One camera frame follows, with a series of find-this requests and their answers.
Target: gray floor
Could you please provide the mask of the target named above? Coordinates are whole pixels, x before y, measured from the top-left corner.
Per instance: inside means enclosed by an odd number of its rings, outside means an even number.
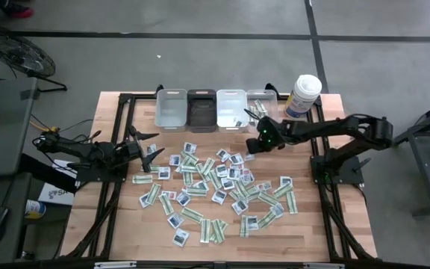
[[[63,0],[34,1],[33,18],[6,27],[25,30],[166,33],[309,33],[302,0]],[[430,36],[430,1],[312,0],[320,34]],[[34,114],[54,126],[91,118],[103,90],[261,88],[288,92],[298,75],[316,74],[309,41],[33,38],[57,64],[54,79],[67,93],[48,93]],[[331,93],[347,113],[386,116],[395,134],[430,109],[430,43],[321,42]],[[0,77],[11,71],[0,63]],[[88,132],[90,124],[68,136]],[[37,131],[30,129],[28,139]],[[31,146],[25,151],[43,159]],[[429,205],[408,145],[367,152],[363,169],[368,211],[380,258],[430,265],[430,217],[410,211]],[[63,222],[38,226],[56,235]],[[40,259],[52,257],[57,236],[34,236]]]

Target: plastic bin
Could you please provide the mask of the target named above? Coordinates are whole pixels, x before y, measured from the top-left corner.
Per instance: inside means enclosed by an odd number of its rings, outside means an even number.
[[[241,133],[246,130],[249,116],[245,90],[219,90],[216,92],[216,124],[220,132]]]
[[[194,133],[216,130],[216,91],[209,89],[189,90],[187,93],[187,126]]]
[[[157,92],[155,125],[162,132],[183,132],[187,122],[187,91],[159,90]]]
[[[255,100],[260,100],[263,106],[268,111],[268,117],[275,121],[280,121],[280,113],[278,112],[278,98],[274,90],[248,90],[246,92],[246,101],[248,107],[255,106]],[[258,132],[255,122],[250,122],[248,125],[249,132]]]

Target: white canister lid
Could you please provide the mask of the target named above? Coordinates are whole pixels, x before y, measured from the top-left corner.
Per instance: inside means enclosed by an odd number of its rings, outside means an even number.
[[[303,99],[316,99],[321,93],[321,81],[314,75],[301,75],[296,81],[296,93]]]

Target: wooden tabletop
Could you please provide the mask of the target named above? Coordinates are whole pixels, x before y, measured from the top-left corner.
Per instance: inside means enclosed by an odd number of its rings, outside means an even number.
[[[102,133],[97,137],[98,140],[110,141],[119,94],[120,92],[102,92],[99,97],[91,131],[94,133],[97,130],[102,130]],[[325,94],[321,97],[326,120],[344,117],[340,95]],[[279,102],[278,108],[280,115],[284,116],[284,103]],[[126,114],[127,108],[124,110],[123,119],[125,119]],[[134,112],[134,126],[137,130],[142,133],[159,132],[154,120],[155,100],[137,101]],[[119,137],[122,137],[123,128],[120,132]],[[210,157],[216,160],[217,165],[220,164],[220,161],[215,153],[219,149],[243,154],[246,152],[245,140],[249,137],[256,137],[256,134],[161,133],[155,138],[143,141],[142,145],[144,149],[151,143],[157,144],[158,149],[164,147],[165,151],[155,159],[154,163],[168,166],[170,155],[180,154],[184,142],[195,143],[197,144],[196,156],[204,162]],[[339,147],[348,142],[349,137],[330,137],[329,140],[331,146]],[[245,163],[245,166],[253,172],[255,183],[270,181],[273,186],[272,190],[279,187],[279,176],[292,177],[298,214],[288,214],[286,198],[282,197],[280,201],[285,208],[283,217],[275,220],[265,229],[250,231],[248,238],[241,238],[241,217],[237,216],[231,207],[234,202],[233,199],[228,196],[223,205],[212,202],[214,187],[209,183],[210,191],[207,197],[194,197],[187,207],[203,214],[204,218],[222,219],[227,222],[226,240],[219,245],[200,243],[201,226],[186,219],[181,228],[188,231],[190,237],[184,248],[172,243],[175,230],[168,224],[167,216],[158,199],[154,205],[141,208],[139,197],[149,192],[151,184],[132,184],[132,176],[140,171],[140,160],[132,161],[129,165],[128,181],[122,185],[110,258],[232,262],[328,261],[320,197],[311,178],[309,165],[311,155],[311,145],[307,142],[296,146],[286,146],[283,150],[257,154],[254,161]],[[200,180],[200,175],[194,175],[194,182]],[[154,180],[154,182],[162,185],[161,190],[163,191],[179,192],[183,186],[182,174],[176,173],[172,167],[171,177],[169,181]],[[73,250],[93,224],[100,188],[100,183],[90,183],[75,195],[61,255]],[[340,185],[339,191],[346,225],[367,252],[376,256],[363,197],[359,190],[352,186]],[[176,212],[181,212],[182,207],[176,201],[172,201],[172,206]],[[257,215],[260,218],[268,211],[269,205],[260,200],[253,200],[249,203],[248,211],[244,213]],[[337,250],[341,254],[339,233],[334,223],[333,227]],[[99,251],[102,249],[105,228],[104,225],[99,239]]]

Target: fan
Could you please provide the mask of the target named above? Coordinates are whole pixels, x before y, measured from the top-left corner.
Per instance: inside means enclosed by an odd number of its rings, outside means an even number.
[[[0,61],[28,77],[39,78],[61,86],[61,88],[40,90],[40,92],[67,90],[66,85],[47,79],[55,74],[56,65],[42,49],[24,37],[13,37],[9,34],[9,30],[0,27]]]

